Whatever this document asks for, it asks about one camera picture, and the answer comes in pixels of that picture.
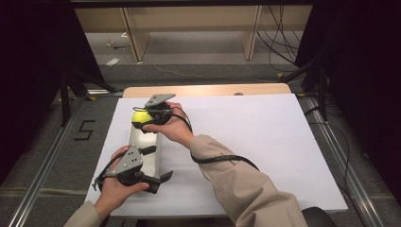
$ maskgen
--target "white paper sheet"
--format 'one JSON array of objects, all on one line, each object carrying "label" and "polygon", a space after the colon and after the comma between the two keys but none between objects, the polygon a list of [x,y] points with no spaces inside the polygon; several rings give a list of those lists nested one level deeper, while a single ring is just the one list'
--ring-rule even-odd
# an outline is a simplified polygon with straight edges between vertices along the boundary
[{"label": "white paper sheet", "polygon": [[[148,98],[118,101],[94,178],[111,155],[127,144],[132,107],[143,107],[147,101]],[[253,161],[271,177],[278,190],[295,194],[302,209],[347,209],[294,95],[174,97],[170,101],[182,103],[195,134],[209,134],[237,155]],[[170,170],[174,170],[171,180],[163,183],[156,195],[134,195],[112,215],[225,215],[212,185],[203,178],[189,151],[163,137],[160,173]],[[96,201],[98,196],[99,192],[90,186],[86,200]]]}]

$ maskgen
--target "person's left hand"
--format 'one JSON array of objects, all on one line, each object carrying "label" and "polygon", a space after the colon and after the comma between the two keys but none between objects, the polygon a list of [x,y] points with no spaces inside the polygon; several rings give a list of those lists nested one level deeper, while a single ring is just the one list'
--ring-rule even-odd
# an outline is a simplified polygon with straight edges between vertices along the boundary
[{"label": "person's left hand", "polygon": [[[124,146],[118,149],[113,154],[112,158],[118,153],[121,153],[129,148],[130,146]],[[110,166],[110,169],[114,169],[120,160],[121,158],[117,159]],[[100,219],[105,219],[113,210],[120,207],[129,196],[148,188],[149,185],[147,183],[137,183],[133,186],[125,186],[121,184],[115,177],[106,178],[104,180],[100,197],[95,203],[95,209],[99,213]]]}]

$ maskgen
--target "yellow ball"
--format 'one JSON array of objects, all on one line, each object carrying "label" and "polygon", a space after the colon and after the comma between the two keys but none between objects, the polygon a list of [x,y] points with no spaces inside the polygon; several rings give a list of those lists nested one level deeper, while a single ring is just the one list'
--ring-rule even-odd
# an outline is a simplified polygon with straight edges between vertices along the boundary
[{"label": "yellow ball", "polygon": [[145,123],[152,120],[152,117],[147,111],[134,112],[132,115],[132,122]]}]

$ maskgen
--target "sleeve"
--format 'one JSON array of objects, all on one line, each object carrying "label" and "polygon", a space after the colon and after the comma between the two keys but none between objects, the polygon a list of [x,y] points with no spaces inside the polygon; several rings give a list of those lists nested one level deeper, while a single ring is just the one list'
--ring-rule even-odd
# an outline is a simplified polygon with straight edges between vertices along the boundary
[{"label": "sleeve", "polygon": [[68,219],[64,227],[98,227],[100,224],[100,216],[94,205],[90,201],[86,201],[74,215]]},{"label": "sleeve", "polygon": [[[198,159],[233,154],[207,135],[195,136],[190,150]],[[200,171],[212,183],[216,198],[235,226],[307,227],[295,196],[278,191],[268,175],[249,164],[201,164]]]}]

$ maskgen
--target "person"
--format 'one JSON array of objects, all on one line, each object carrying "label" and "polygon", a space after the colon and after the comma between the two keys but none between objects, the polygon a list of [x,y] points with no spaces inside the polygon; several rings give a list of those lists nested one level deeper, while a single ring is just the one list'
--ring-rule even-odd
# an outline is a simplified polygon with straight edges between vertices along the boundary
[{"label": "person", "polygon": [[[174,114],[185,117],[181,104],[167,104]],[[164,134],[188,148],[198,159],[234,154],[208,135],[195,136],[185,122],[174,116],[164,125],[146,125],[143,129]],[[113,156],[127,148],[120,148]],[[218,202],[235,226],[307,226],[295,196],[278,191],[268,175],[249,164],[241,161],[200,164],[200,171],[212,183]],[[127,197],[147,188],[146,183],[126,187],[116,178],[106,178],[97,202],[86,201],[65,226],[99,226]]]}]

